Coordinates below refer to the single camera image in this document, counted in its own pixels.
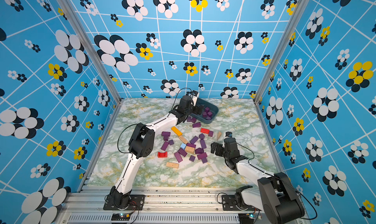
black and white circles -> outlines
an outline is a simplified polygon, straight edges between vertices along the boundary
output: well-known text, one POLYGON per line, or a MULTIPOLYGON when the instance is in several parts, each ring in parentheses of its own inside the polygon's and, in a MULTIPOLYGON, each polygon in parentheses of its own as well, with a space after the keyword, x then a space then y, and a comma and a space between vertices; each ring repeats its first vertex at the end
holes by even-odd
POLYGON ((143 19, 143 16, 148 14, 147 8, 144 7, 143 0, 123 0, 121 5, 127 10, 131 16, 135 16, 138 21, 143 19))
POLYGON ((313 100, 312 111, 317 114, 317 119, 324 122, 326 118, 334 118, 340 108, 336 98, 338 91, 336 89, 326 90, 321 88, 317 92, 317 97, 313 100))
POLYGON ((171 96, 175 96, 179 93, 180 88, 175 80, 162 80, 161 90, 171 96))
POLYGON ((297 78, 299 78, 302 75, 303 66, 302 66, 303 60, 299 58, 298 60, 293 61, 293 65, 290 68, 290 77, 295 81, 297 78))
POLYGON ((175 0, 153 0, 153 3, 157 6, 158 12, 164 13, 166 18, 172 18, 172 14, 179 10, 175 0))
POLYGON ((307 142, 305 152, 307 155, 309 155, 308 157, 311 162, 315 162, 315 160, 321 161, 321 157, 324 154, 322 146, 322 141, 316 140, 314 137, 310 137, 309 142, 307 142))
POLYGON ((75 132, 77 127, 80 125, 80 122, 77 120, 77 116, 68 115, 67 117, 61 117, 61 130, 67 132, 75 132))
POLYGON ((82 95, 74 97, 74 108, 79 109, 82 112, 85 112, 89 107, 87 97, 82 95))
POLYGON ((33 138, 36 130, 44 125, 44 121, 38 117, 38 111, 33 108, 20 107, 17 111, 10 109, 0 113, 0 135, 15 136, 18 139, 33 138))
POLYGON ((110 102, 111 98, 108 95, 107 90, 99 90, 98 91, 98 102, 102 104, 103 106, 108 106, 108 103, 110 102))
POLYGON ((247 50, 253 49, 253 37, 251 32, 239 32, 238 38, 234 41, 236 50, 240 50, 241 54, 245 54, 247 50))
POLYGON ((310 21, 307 24, 306 36, 309 36, 310 39, 313 39, 315 34, 321 30, 321 26, 324 21, 322 13, 323 9, 320 8, 317 10, 317 12, 313 11, 309 17, 310 21))
POLYGON ((186 29, 183 32, 184 39, 180 42, 184 51, 190 52, 193 57, 198 57, 200 52, 206 51, 206 45, 204 44, 204 36, 200 30, 186 29))
POLYGON ((82 66, 89 64, 89 57, 83 52, 85 49, 79 38, 74 34, 68 36, 62 30, 57 30, 55 36, 59 43, 59 45, 54 48, 55 56, 60 61, 67 64, 70 70, 80 74, 82 72, 82 66), (76 50, 75 57, 71 54, 74 50, 76 50))
POLYGON ((138 59, 129 49, 129 45, 118 35, 110 36, 110 40, 102 35, 96 35, 94 42, 100 48, 97 51, 100 59, 108 66, 115 66, 121 72, 129 72, 129 66, 136 66, 138 59), (113 57, 111 54, 118 51, 120 57, 113 57))
POLYGON ((273 5, 274 0, 264 0, 264 3, 261 5, 262 13, 261 15, 264 16, 265 19, 270 18, 274 15, 275 5, 273 5))
POLYGON ((269 106, 266 108, 266 118, 269 120, 270 128, 281 125, 283 120, 282 104, 282 98, 270 97, 269 106))
POLYGON ((345 183, 346 175, 344 172, 336 169, 333 165, 329 166, 329 170, 325 171, 323 182, 327 185, 330 194, 344 196, 347 190, 345 183))
POLYGON ((61 204, 65 202, 70 192, 70 187, 64 187, 63 178, 58 177, 49 180, 42 190, 31 193, 23 201, 21 211, 28 215, 22 223, 53 223, 62 208, 61 204), (45 208, 49 198, 52 207, 45 208))

wooden block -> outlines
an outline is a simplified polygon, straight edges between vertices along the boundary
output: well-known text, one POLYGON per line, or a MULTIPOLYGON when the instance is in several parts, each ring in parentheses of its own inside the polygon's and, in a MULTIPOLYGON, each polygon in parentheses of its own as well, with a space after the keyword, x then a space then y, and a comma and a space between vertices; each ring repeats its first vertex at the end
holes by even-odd
POLYGON ((194 148, 191 147, 191 146, 186 146, 185 151, 188 152, 188 153, 194 154, 194 148))
POLYGON ((179 164, 178 163, 167 162, 166 166, 170 167, 170 168, 179 168, 179 164))
POLYGON ((185 139, 185 137, 183 137, 182 135, 180 135, 178 138, 179 138, 180 141, 183 142, 184 144, 187 144, 187 143, 188 143, 188 140, 185 139))
POLYGON ((171 128, 172 131, 174 131, 174 133, 176 133, 176 135, 179 137, 181 135, 183 135, 182 132, 179 131, 179 129, 177 129, 175 126, 171 128))

rectangular block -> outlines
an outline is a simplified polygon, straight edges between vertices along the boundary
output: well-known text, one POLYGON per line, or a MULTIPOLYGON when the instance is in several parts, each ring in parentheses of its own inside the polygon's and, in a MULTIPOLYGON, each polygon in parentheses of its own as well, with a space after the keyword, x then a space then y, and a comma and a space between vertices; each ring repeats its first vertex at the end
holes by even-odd
POLYGON ((201 128, 201 132, 202 132, 202 133, 206 133, 206 134, 208 134, 208 133, 209 133, 209 129, 201 128))
POLYGON ((183 136, 180 135, 178 138, 179 138, 180 141, 183 142, 184 144, 187 144, 187 143, 188 143, 188 140, 185 139, 185 137, 183 137, 183 136))
POLYGON ((168 147, 168 142, 164 142, 161 150, 166 151, 167 147, 168 147))
POLYGON ((179 137, 180 135, 182 135, 183 133, 179 131, 179 129, 177 129, 175 126, 171 128, 172 131, 174 131, 174 133, 176 133, 176 135, 179 137))
POLYGON ((174 153, 174 156, 176 158, 176 160, 180 163, 181 161, 183 161, 181 155, 179 154, 179 152, 175 152, 174 153))
POLYGON ((179 168, 179 164, 178 163, 167 162, 166 166, 170 167, 170 168, 179 168))
POLYGON ((206 148, 206 143, 205 143, 205 140, 204 140, 204 139, 200 140, 200 144, 201 144, 201 148, 202 148, 202 149, 205 149, 205 148, 206 148))
POLYGON ((190 153, 190 154, 194 154, 194 148, 191 147, 191 146, 186 146, 185 147, 185 151, 188 152, 188 153, 190 153))
POLYGON ((162 132, 162 134, 161 134, 162 136, 171 136, 171 132, 162 132))
POLYGON ((179 152, 179 154, 181 154, 182 156, 186 156, 187 155, 187 152, 183 150, 183 148, 179 148, 179 150, 177 150, 179 152))
POLYGON ((197 148, 197 149, 195 150, 195 153, 196 153, 196 154, 202 154, 202 153, 204 153, 204 149, 202 149, 202 148, 197 148))
POLYGON ((195 142, 197 142, 199 138, 197 136, 193 137, 190 141, 190 143, 194 144, 195 142))
POLYGON ((206 154, 206 152, 204 152, 204 153, 198 154, 198 155, 197 155, 197 159, 201 160, 202 158, 205 158, 205 157, 207 157, 207 156, 208 156, 208 155, 206 154))
POLYGON ((197 122, 195 124, 192 124, 192 128, 198 128, 201 127, 201 122, 197 122))

purple cube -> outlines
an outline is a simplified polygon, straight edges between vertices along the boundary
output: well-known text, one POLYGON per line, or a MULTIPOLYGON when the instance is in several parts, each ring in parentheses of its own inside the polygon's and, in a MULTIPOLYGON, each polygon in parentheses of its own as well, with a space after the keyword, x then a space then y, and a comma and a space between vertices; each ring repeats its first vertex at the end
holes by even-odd
POLYGON ((197 136, 193 137, 192 140, 190 141, 190 143, 194 144, 195 142, 197 142, 199 138, 197 136))
POLYGON ((176 160, 177 160, 179 163, 180 163, 181 161, 183 161, 183 159, 182 159, 182 157, 180 156, 179 152, 175 152, 174 155, 175 155, 176 160))
POLYGON ((204 149, 202 149, 202 148, 197 148, 194 152, 195 152, 196 154, 202 154, 202 153, 204 153, 204 149))
POLYGON ((202 148, 202 149, 205 149, 205 148, 206 148, 206 143, 205 143, 205 140, 204 140, 204 139, 200 140, 200 144, 201 144, 201 148, 202 148))
POLYGON ((168 142, 164 142, 164 143, 163 143, 163 146, 162 146, 161 149, 162 149, 163 151, 166 151, 167 147, 168 147, 168 142))
POLYGON ((192 128, 199 128, 201 127, 201 122, 197 122, 195 124, 192 124, 192 128))
POLYGON ((171 135, 171 132, 162 132, 162 136, 170 136, 171 135))
POLYGON ((178 152, 179 152, 179 154, 181 154, 184 157, 187 155, 187 152, 184 151, 183 148, 179 148, 178 152))
POLYGON ((193 148, 196 148, 196 145, 195 144, 192 144, 192 143, 187 143, 187 146, 191 146, 193 148))

purple block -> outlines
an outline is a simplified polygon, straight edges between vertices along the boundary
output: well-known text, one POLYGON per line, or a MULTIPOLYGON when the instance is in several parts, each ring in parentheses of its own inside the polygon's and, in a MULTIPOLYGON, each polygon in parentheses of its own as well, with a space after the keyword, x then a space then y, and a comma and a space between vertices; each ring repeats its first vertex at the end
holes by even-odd
POLYGON ((195 124, 192 124, 192 128, 199 128, 201 127, 201 122, 197 122, 195 124))
POLYGON ((197 155, 197 159, 199 159, 199 160, 201 160, 202 158, 205 158, 205 157, 208 157, 206 152, 197 155))
POLYGON ((197 136, 193 137, 192 140, 190 141, 190 143, 194 144, 195 142, 197 142, 199 138, 197 136))
POLYGON ((192 143, 187 143, 187 146, 191 146, 193 148, 196 148, 196 145, 195 144, 192 144, 192 143))
POLYGON ((200 144, 201 144, 201 148, 202 148, 202 149, 205 149, 205 148, 206 148, 206 143, 205 143, 205 140, 204 140, 204 139, 200 140, 200 144))
POLYGON ((162 132, 162 136, 170 136, 171 135, 171 132, 162 132))
POLYGON ((164 142, 164 143, 163 143, 163 146, 162 146, 161 149, 162 149, 163 151, 166 151, 167 147, 168 147, 168 142, 164 142))
POLYGON ((179 152, 179 154, 181 154, 184 157, 187 155, 187 152, 185 150, 183 150, 183 148, 179 148, 178 152, 179 152))
POLYGON ((204 153, 204 149, 202 149, 202 148, 197 148, 194 152, 195 152, 196 154, 202 154, 202 153, 204 153))
POLYGON ((175 152, 174 153, 174 156, 176 158, 176 160, 180 163, 181 161, 183 161, 182 157, 180 156, 179 152, 175 152))

